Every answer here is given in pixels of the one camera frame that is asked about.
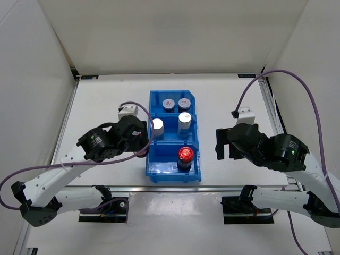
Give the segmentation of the silver-lid blue-label bottle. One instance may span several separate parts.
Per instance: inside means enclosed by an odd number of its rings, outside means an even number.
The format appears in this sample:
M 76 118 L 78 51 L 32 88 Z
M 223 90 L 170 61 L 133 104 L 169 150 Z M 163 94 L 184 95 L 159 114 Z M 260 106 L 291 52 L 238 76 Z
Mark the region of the silver-lid blue-label bottle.
M 164 138 L 164 123 L 161 119 L 155 118 L 152 121 L 154 127 L 154 139 L 162 140 Z
M 178 116 L 178 136 L 180 138 L 187 138 L 189 136 L 192 117 L 188 112 L 182 112 Z

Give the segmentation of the red-lid sauce jar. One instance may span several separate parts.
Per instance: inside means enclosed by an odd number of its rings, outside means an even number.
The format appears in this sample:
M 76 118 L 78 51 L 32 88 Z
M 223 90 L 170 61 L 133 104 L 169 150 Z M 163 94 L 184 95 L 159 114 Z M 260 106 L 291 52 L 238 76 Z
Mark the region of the red-lid sauce jar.
M 149 153 L 149 149 L 143 150 L 143 151 L 137 153 L 137 157 L 138 158 L 144 158 L 148 155 L 148 153 Z
M 187 172 L 191 169 L 194 151 L 190 147 L 181 147 L 178 151 L 177 167 L 180 171 Z

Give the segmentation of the white-lid spice jar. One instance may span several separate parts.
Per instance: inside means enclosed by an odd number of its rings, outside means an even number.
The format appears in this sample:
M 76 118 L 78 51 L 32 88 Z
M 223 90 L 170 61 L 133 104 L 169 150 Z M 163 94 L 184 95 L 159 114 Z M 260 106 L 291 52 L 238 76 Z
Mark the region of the white-lid spice jar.
M 173 113 L 175 112 L 175 101 L 171 98 L 166 98 L 162 102 L 164 112 Z
M 178 111 L 180 113 L 182 113 L 182 112 L 189 112 L 190 111 L 190 107 L 191 107 L 191 100 L 189 100 L 188 98 L 181 98 L 178 101 Z

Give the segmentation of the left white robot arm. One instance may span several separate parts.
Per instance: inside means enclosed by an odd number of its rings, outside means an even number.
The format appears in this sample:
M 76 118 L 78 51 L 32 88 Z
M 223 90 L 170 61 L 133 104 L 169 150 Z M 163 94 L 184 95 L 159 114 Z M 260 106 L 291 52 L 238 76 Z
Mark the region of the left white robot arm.
M 93 185 L 82 191 L 68 191 L 65 187 L 85 171 L 124 152 L 145 157 L 148 145 L 147 122 L 133 115 L 91 129 L 78 139 L 59 166 L 51 167 L 33 180 L 12 184 L 23 219 L 31 226 L 39 227 L 68 211 L 107 212 L 116 202 L 108 187 Z

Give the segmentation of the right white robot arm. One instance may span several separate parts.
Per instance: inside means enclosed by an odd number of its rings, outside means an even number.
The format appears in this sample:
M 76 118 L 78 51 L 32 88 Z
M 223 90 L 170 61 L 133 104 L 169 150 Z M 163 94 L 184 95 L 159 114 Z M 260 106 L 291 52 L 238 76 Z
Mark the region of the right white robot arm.
M 245 185 L 238 195 L 225 195 L 221 204 L 227 217 L 255 216 L 271 209 L 290 211 L 307 216 L 319 225 L 339 228 L 339 179 L 324 173 L 309 148 L 297 137 L 282 133 L 268 137 L 257 124 L 237 124 L 217 129 L 217 159 L 246 159 L 286 175 L 296 189 L 288 185 L 281 190 Z

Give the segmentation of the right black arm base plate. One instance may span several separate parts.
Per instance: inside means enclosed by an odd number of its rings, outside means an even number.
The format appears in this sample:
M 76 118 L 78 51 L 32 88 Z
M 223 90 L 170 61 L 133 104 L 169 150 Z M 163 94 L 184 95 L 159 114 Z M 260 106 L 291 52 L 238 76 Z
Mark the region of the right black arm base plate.
M 258 209 L 251 203 L 240 201 L 238 196 L 222 197 L 221 206 L 225 225 L 274 223 L 270 208 Z

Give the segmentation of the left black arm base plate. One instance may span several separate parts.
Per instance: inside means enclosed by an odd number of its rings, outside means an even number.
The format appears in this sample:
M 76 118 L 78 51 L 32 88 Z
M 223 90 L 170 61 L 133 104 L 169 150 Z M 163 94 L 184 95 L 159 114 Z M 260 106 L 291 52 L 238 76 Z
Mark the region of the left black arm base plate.
M 113 201 L 99 209 L 82 209 L 78 222 L 81 223 L 127 223 L 128 197 L 113 197 Z

